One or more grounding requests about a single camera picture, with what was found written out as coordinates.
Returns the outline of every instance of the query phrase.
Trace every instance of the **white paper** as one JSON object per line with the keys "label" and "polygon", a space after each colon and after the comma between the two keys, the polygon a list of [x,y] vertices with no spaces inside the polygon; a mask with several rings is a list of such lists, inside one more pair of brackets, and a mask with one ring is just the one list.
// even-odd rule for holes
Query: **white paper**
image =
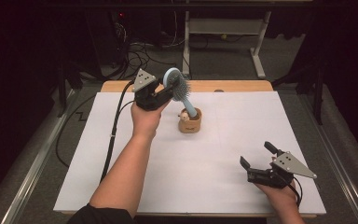
{"label": "white paper", "polygon": [[[75,212],[97,188],[120,93],[100,92],[94,101],[55,211]],[[133,99],[126,93],[123,104]],[[270,214],[266,196],[247,182],[243,156],[255,169],[270,168],[270,141],[306,164],[277,92],[192,92],[202,111],[198,133],[180,133],[181,102],[163,111],[145,177],[138,212],[143,214]],[[111,165],[131,136],[130,107],[120,114]],[[302,214],[325,214],[312,179],[298,176]]]}

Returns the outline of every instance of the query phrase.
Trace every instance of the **wooden cup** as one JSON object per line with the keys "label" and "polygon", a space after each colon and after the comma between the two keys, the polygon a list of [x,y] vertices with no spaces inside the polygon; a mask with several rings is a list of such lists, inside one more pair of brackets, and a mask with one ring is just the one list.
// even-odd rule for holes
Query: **wooden cup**
{"label": "wooden cup", "polygon": [[179,131],[181,133],[197,133],[201,128],[201,118],[202,113],[198,108],[195,108],[197,111],[197,116],[194,118],[190,118],[188,121],[184,121],[179,119]]}

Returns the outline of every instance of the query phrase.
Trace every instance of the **black cable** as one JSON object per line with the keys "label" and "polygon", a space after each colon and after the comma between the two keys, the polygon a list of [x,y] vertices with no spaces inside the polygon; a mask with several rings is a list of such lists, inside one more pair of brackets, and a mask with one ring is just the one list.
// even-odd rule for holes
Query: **black cable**
{"label": "black cable", "polygon": [[300,195],[298,194],[297,190],[295,188],[293,188],[293,186],[291,184],[287,185],[287,187],[289,187],[289,189],[291,189],[295,193],[295,195],[297,196],[296,204],[297,204],[297,207],[299,207],[300,203],[301,203]]}
{"label": "black cable", "polygon": [[188,75],[190,76],[190,80],[193,79],[193,75],[191,74],[191,68],[190,68],[190,64],[188,64],[185,56],[182,56],[183,60],[185,61],[185,63],[187,64],[187,67],[188,67]]}
{"label": "black cable", "polygon": [[139,43],[131,43],[131,46],[139,46],[139,47],[141,47],[141,49],[138,49],[137,51],[141,51],[141,50],[145,49],[146,43],[144,42],[143,45],[141,45]]}
{"label": "black cable", "polygon": [[120,109],[120,114],[121,114],[121,111],[127,106],[129,105],[130,103],[133,103],[134,101],[129,101],[128,103],[124,104],[121,109]]}
{"label": "black cable", "polygon": [[60,156],[60,153],[59,153],[59,150],[58,150],[58,145],[60,143],[60,139],[61,139],[61,135],[62,135],[62,132],[63,130],[65,129],[65,126],[66,124],[68,123],[69,119],[75,114],[75,112],[82,106],[84,105],[86,102],[88,102],[90,99],[94,98],[95,95],[89,97],[88,99],[86,99],[85,101],[83,101],[83,103],[81,103],[77,108],[75,108],[74,112],[72,112],[68,119],[66,119],[65,123],[62,125],[62,128],[60,129],[60,132],[58,133],[58,138],[57,138],[57,141],[56,141],[56,146],[55,146],[55,152],[56,152],[56,156],[57,156],[57,159],[62,163],[62,165],[66,166],[67,168],[69,168],[69,165],[63,161],[63,159],[61,158]]}
{"label": "black cable", "polygon": [[153,59],[152,57],[150,57],[150,55],[147,53],[147,49],[146,49],[146,44],[145,44],[145,55],[147,55],[147,57],[149,58],[150,61],[153,61],[155,63],[162,63],[162,64],[173,64],[173,66],[176,66],[176,63],[164,63],[164,62],[160,62],[160,61],[157,61],[155,59]]}
{"label": "black cable", "polygon": [[127,69],[125,71],[123,71],[120,76],[117,78],[117,80],[121,80],[127,73],[128,68],[130,67],[130,63],[129,63],[129,59],[128,59],[128,52],[126,55],[126,58],[124,59],[124,61],[126,61],[126,64],[128,65]]}
{"label": "black cable", "polygon": [[124,87],[123,92],[121,93],[120,100],[118,101],[115,121],[113,123],[112,133],[110,135],[111,137],[110,137],[110,141],[109,141],[109,148],[107,149],[106,161],[104,164],[101,181],[103,181],[103,179],[105,178],[105,176],[107,174],[107,170],[109,169],[110,160],[112,159],[113,146],[115,144],[115,139],[116,139],[117,122],[118,122],[118,117],[120,115],[120,108],[121,108],[121,104],[123,102],[124,94],[126,93],[129,86],[132,85],[133,83],[134,83],[134,80],[131,80],[129,83],[127,83],[127,85]]}
{"label": "black cable", "polygon": [[297,191],[295,188],[293,188],[293,186],[291,185],[291,183],[287,183],[286,180],[285,180],[283,177],[281,177],[280,175],[278,175],[278,174],[276,174],[275,176],[279,177],[280,180],[283,181],[283,183],[285,183],[286,186],[289,187],[289,189],[291,189],[291,190],[295,193],[295,195],[296,195],[296,197],[297,197],[296,205],[297,205],[297,207],[299,207],[300,204],[301,204],[301,200],[302,200],[302,187],[301,187],[301,185],[300,185],[300,182],[298,182],[298,180],[294,177],[294,179],[297,181],[298,185],[300,186],[301,196],[298,194],[298,191]]}
{"label": "black cable", "polygon": [[142,66],[145,66],[145,67],[143,68],[143,69],[145,70],[146,67],[147,67],[147,63],[148,63],[148,61],[149,61],[148,59],[145,59],[145,58],[141,57],[141,56],[138,54],[138,53],[144,53],[144,52],[141,52],[141,51],[136,51],[136,52],[129,51],[129,53],[134,53],[134,54],[136,54],[136,55],[138,56],[138,59],[139,59],[139,61],[140,61],[140,64],[139,64],[136,68],[131,67],[131,68],[133,69],[133,72],[132,72],[131,74],[127,75],[127,76],[122,77],[122,79],[127,79],[127,78],[129,78],[129,77],[135,76],[136,73],[139,71],[139,69],[142,68]]}
{"label": "black cable", "polygon": [[[130,67],[131,67],[132,69],[134,69],[134,67],[136,66],[135,70],[138,70],[138,69],[139,69],[139,66],[143,66],[144,64],[147,65],[148,60],[145,59],[145,58],[143,58],[143,57],[141,57],[141,56],[138,54],[138,53],[142,53],[142,52],[129,51],[129,53],[133,53],[133,54],[135,54],[136,56],[138,56],[138,58],[135,57],[135,58],[129,59],[129,64],[130,64]],[[135,60],[135,59],[139,59],[140,64],[138,64],[138,65],[131,64],[131,61],[132,61],[132,60]]]}
{"label": "black cable", "polygon": [[206,38],[211,38],[211,39],[220,40],[220,41],[223,41],[223,42],[231,42],[232,43],[232,42],[239,41],[240,39],[242,39],[246,35],[240,35],[239,37],[237,37],[234,40],[228,40],[227,38],[223,39],[221,35],[203,35],[203,36],[205,36]]}
{"label": "black cable", "polygon": [[301,187],[300,182],[297,180],[297,178],[294,177],[294,179],[295,179],[295,181],[297,182],[298,186],[300,187],[300,191],[301,191],[301,195],[300,195],[300,197],[299,197],[299,201],[298,201],[298,204],[297,204],[297,206],[300,206],[301,201],[302,201],[303,191],[302,191],[302,187]]}
{"label": "black cable", "polygon": [[83,80],[86,80],[86,81],[92,81],[92,82],[100,82],[101,80],[96,78],[96,77],[86,77],[84,75],[82,75],[81,73],[79,73],[80,75],[80,78],[83,79]]}
{"label": "black cable", "polygon": [[118,74],[122,73],[122,72],[125,72],[128,68],[128,64],[127,64],[127,61],[123,61],[121,64],[120,64],[120,67],[112,72],[111,74],[107,75],[107,77],[114,77],[114,76],[117,76]]}

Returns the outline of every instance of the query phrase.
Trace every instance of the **forearm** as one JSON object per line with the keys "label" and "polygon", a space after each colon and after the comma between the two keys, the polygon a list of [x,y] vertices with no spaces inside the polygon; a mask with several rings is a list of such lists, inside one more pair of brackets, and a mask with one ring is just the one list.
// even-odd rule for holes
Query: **forearm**
{"label": "forearm", "polygon": [[275,208],[275,212],[281,224],[305,224],[295,204],[280,209]]}
{"label": "forearm", "polygon": [[153,138],[134,135],[124,147],[89,203],[94,207],[122,208],[134,217],[140,202]]}

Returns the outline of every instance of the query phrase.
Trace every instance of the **cable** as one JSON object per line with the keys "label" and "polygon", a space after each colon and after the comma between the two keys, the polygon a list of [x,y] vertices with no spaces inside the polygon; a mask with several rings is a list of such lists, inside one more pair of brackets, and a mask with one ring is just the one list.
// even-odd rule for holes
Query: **cable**
{"label": "cable", "polygon": [[228,40],[228,39],[223,39],[222,38],[222,35],[204,35],[206,38],[211,38],[211,39],[215,39],[215,40],[220,40],[220,41],[223,41],[223,42],[237,42],[239,41],[240,39],[242,39],[244,36],[246,35],[239,35],[239,37],[237,37],[236,39],[234,40]]}
{"label": "cable", "polygon": [[103,181],[103,179],[105,178],[105,176],[107,174],[107,170],[109,169],[110,160],[112,159],[113,146],[115,144],[115,139],[116,139],[117,122],[118,122],[118,117],[120,115],[120,108],[121,108],[121,104],[123,102],[124,94],[126,93],[129,86],[132,85],[133,83],[134,83],[134,80],[131,80],[129,83],[127,83],[127,85],[124,87],[123,92],[121,93],[120,100],[118,101],[115,121],[113,123],[112,133],[110,135],[111,137],[110,137],[110,142],[109,142],[109,148],[107,150],[106,161],[104,164],[101,181]]}
{"label": "cable", "polygon": [[[130,54],[130,53],[133,53],[133,52],[131,52],[131,51],[128,51],[128,52],[127,52],[125,61],[126,61],[126,63],[128,64],[128,67],[129,67],[129,68],[131,68],[131,69],[133,69],[134,71],[136,71],[137,68],[140,68],[140,67],[143,65],[143,62],[142,62],[142,59],[141,59],[140,55],[137,54],[137,53],[135,53],[135,54],[138,56],[138,59],[140,60],[141,64],[140,64],[140,65],[133,65],[133,64],[131,64],[131,61],[135,60],[136,57],[129,59],[129,54]],[[132,72],[131,75],[126,76],[127,72],[128,72],[128,69],[126,69],[126,71],[122,72],[122,73],[120,74],[120,76],[118,77],[117,80],[124,80],[126,77],[130,77],[130,76],[133,76],[133,75],[134,75],[134,72]]]}
{"label": "cable", "polygon": [[127,71],[128,67],[129,67],[128,62],[126,60],[124,60],[123,63],[120,65],[120,67],[116,71],[114,71],[111,74],[107,75],[107,77],[117,76],[118,74]]}
{"label": "cable", "polygon": [[57,141],[56,141],[56,146],[55,146],[55,152],[56,152],[56,156],[57,156],[57,159],[62,163],[62,165],[66,166],[67,168],[69,168],[69,165],[63,161],[63,159],[61,158],[60,154],[59,154],[59,150],[58,150],[58,145],[60,143],[60,139],[61,139],[61,135],[62,135],[62,132],[63,130],[65,129],[65,126],[66,124],[68,123],[69,119],[75,114],[75,112],[82,106],[84,105],[86,102],[88,102],[90,99],[94,98],[95,95],[89,97],[88,99],[86,99],[85,101],[83,101],[83,103],[81,103],[77,108],[75,108],[74,112],[72,112],[68,119],[65,121],[65,123],[62,125],[62,128],[60,130],[60,132],[58,133],[58,138],[57,138]]}
{"label": "cable", "polygon": [[300,182],[297,180],[297,178],[294,177],[294,179],[295,179],[295,181],[297,182],[298,186],[300,187],[300,191],[301,191],[301,195],[300,195],[300,197],[299,197],[298,204],[297,204],[297,206],[300,206],[301,201],[302,201],[303,191],[302,191],[302,187],[301,187]]}
{"label": "cable", "polygon": [[181,42],[177,43],[177,44],[167,45],[167,46],[163,45],[162,47],[163,47],[163,48],[171,48],[171,47],[179,46],[179,45],[181,45],[181,44],[183,44],[183,43],[185,43],[185,40],[184,40],[184,39],[183,39]]}
{"label": "cable", "polygon": [[[135,54],[136,56],[138,56],[137,58],[135,57],[135,58],[129,59],[129,67],[130,67],[130,68],[134,69],[134,67],[136,66],[136,68],[135,68],[135,70],[136,70],[137,68],[139,68],[139,66],[142,66],[142,65],[144,65],[144,64],[147,64],[148,60],[145,59],[145,58],[142,58],[142,57],[138,54],[138,52],[136,52],[136,51],[129,51],[129,53],[132,53],[132,54]],[[137,64],[137,65],[131,64],[131,61],[132,61],[132,60],[135,60],[135,59],[139,59],[140,64]]]}
{"label": "cable", "polygon": [[177,32],[178,32],[178,22],[177,22],[177,18],[176,18],[176,11],[173,12],[173,16],[175,17],[175,36],[173,38],[172,43],[168,47],[172,46],[175,43]]}
{"label": "cable", "polygon": [[297,207],[299,207],[300,203],[301,203],[300,195],[298,194],[297,190],[295,188],[293,188],[293,186],[291,184],[287,185],[287,187],[289,187],[289,189],[291,189],[295,193],[295,195],[297,196],[296,204],[297,204]]}
{"label": "cable", "polygon": [[193,75],[191,74],[191,68],[190,68],[190,64],[188,64],[185,56],[182,56],[183,60],[185,61],[185,63],[187,64],[187,67],[188,67],[188,75],[190,76],[190,80],[193,79]]}
{"label": "cable", "polygon": [[295,195],[296,195],[296,197],[297,197],[296,205],[297,205],[297,207],[299,207],[300,204],[301,204],[302,195],[303,195],[303,191],[302,191],[302,187],[301,187],[301,185],[300,185],[300,182],[298,182],[298,180],[297,180],[295,177],[293,177],[293,179],[295,179],[296,182],[298,183],[298,185],[300,186],[301,196],[298,194],[298,191],[291,185],[291,183],[287,183],[286,180],[285,180],[283,177],[281,177],[280,175],[278,175],[278,174],[276,174],[275,176],[279,177],[280,180],[283,181],[283,183],[285,183],[286,186],[289,187],[289,189],[291,189],[291,190],[295,193]]}
{"label": "cable", "polygon": [[133,52],[133,53],[138,56],[138,59],[139,59],[139,61],[140,61],[140,64],[139,64],[136,68],[134,68],[134,67],[132,66],[131,68],[133,69],[133,72],[132,72],[131,74],[129,74],[128,76],[122,77],[122,79],[127,79],[127,78],[129,78],[129,77],[135,76],[136,73],[139,71],[140,68],[142,68],[143,65],[145,65],[144,69],[146,69],[146,67],[147,67],[148,59],[142,58],[138,53],[135,53],[135,52]]}
{"label": "cable", "polygon": [[120,114],[121,114],[121,111],[127,106],[129,105],[130,103],[133,103],[134,101],[129,101],[128,103],[124,104],[121,109],[120,109]]}
{"label": "cable", "polygon": [[124,28],[123,25],[121,25],[120,23],[116,22],[116,25],[118,25],[123,31],[124,31],[124,34],[123,34],[123,43],[126,42],[126,39],[127,39],[127,32],[126,32],[126,28]]}
{"label": "cable", "polygon": [[150,55],[147,53],[146,47],[145,47],[145,54],[147,55],[147,57],[149,57],[150,61],[153,61],[155,63],[162,63],[162,64],[168,64],[168,65],[176,66],[176,63],[164,63],[164,62],[160,62],[160,61],[157,61],[155,59],[152,59],[152,57],[150,57]]}

